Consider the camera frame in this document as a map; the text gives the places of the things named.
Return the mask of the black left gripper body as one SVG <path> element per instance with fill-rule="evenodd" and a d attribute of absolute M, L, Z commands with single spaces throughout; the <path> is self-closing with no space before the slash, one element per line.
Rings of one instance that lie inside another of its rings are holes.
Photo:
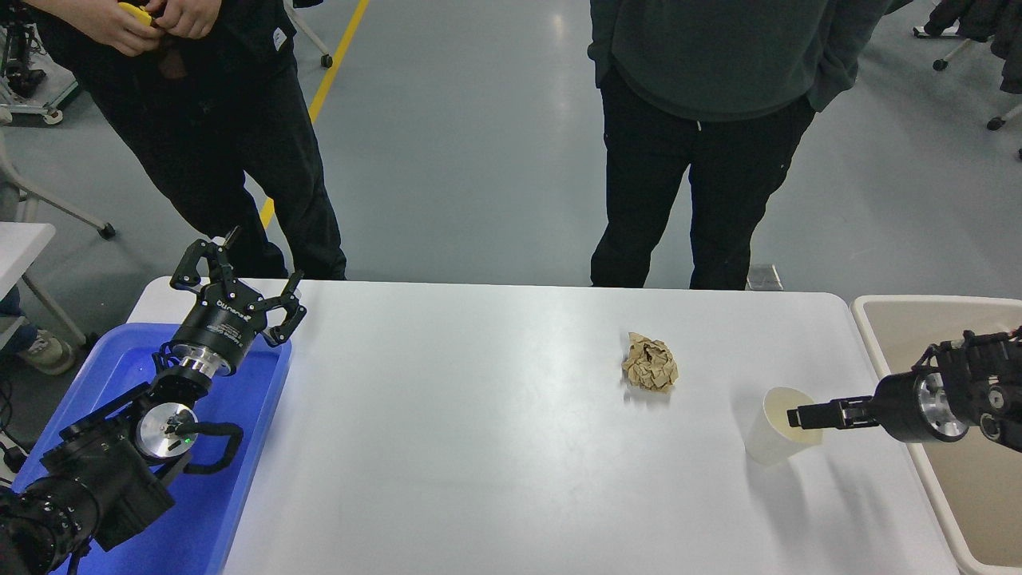
<path fill-rule="evenodd" d="M 247 284 L 228 290 L 222 284 L 205 284 L 196 303 L 176 331 L 176 345 L 207 348 L 226 363 L 240 363 L 253 339 L 267 326 L 266 316 L 249 312 L 260 293 Z"/>

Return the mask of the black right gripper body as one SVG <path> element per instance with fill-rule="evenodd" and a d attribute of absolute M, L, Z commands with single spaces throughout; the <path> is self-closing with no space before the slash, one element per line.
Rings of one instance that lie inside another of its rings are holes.
<path fill-rule="evenodd" d="M 898 441 L 923 443 L 933 440 L 933 428 L 917 396 L 921 383 L 920 375 L 887 375 L 880 379 L 873 393 L 873 418 Z"/>

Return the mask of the person's left hand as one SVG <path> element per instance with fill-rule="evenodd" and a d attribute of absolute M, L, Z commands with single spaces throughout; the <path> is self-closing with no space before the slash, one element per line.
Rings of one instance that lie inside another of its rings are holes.
<path fill-rule="evenodd" d="M 178 38 L 200 39 L 208 36 L 220 14 L 222 1 L 180 0 L 150 1 L 144 7 L 165 33 Z"/>

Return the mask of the person's right hand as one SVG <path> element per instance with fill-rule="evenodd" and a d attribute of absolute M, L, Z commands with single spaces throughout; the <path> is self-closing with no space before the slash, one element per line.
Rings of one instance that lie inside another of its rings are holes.
<path fill-rule="evenodd" d="M 156 49 L 164 39 L 162 30 L 143 25 L 117 1 L 79 1 L 74 9 L 74 25 L 83 34 L 127 56 Z"/>

